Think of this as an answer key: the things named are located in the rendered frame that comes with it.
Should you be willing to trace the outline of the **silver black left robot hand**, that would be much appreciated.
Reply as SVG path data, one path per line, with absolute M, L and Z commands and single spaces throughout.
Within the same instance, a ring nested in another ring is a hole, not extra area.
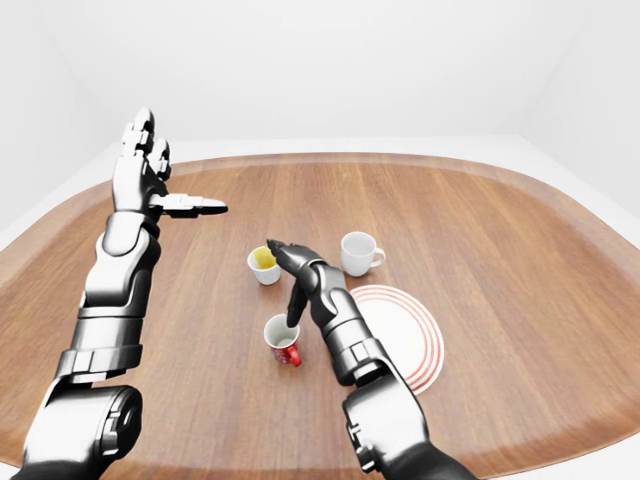
M 126 126 L 122 144 L 112 179 L 117 211 L 142 213 L 153 219 L 161 214 L 195 218 L 228 211 L 220 200 L 168 192 L 170 146 L 165 139 L 155 137 L 155 118 L 150 109 L 140 109 Z

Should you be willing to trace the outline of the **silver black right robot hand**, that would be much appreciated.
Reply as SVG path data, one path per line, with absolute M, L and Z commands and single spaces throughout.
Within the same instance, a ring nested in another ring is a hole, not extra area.
M 286 323 L 289 328 L 298 325 L 307 303 L 312 320 L 324 337 L 339 325 L 362 319 L 357 305 L 346 289 L 343 272 L 329 265 L 318 253 L 307 246 L 286 244 L 268 239 L 267 247 L 277 264 L 295 277 L 287 307 Z

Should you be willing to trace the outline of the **red mug white inside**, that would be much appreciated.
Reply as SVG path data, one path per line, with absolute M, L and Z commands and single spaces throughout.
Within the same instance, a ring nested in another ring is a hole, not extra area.
M 299 367 L 302 363 L 298 350 L 300 327 L 289 327 L 287 315 L 278 314 L 270 318 L 263 330 L 264 340 L 275 358 L 283 364 Z

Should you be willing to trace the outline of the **white plate with red rings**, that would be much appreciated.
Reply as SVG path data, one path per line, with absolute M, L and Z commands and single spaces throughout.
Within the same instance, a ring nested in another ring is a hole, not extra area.
M 445 358 L 442 333 L 432 314 L 409 293 L 391 286 L 360 286 L 351 295 L 413 393 L 427 390 Z

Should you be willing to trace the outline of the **white cup yellow inside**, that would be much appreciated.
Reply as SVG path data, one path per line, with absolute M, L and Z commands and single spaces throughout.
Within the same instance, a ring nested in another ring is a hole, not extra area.
M 272 285 L 280 279 L 281 269 L 267 246 L 252 250 L 248 254 L 247 264 L 262 285 Z

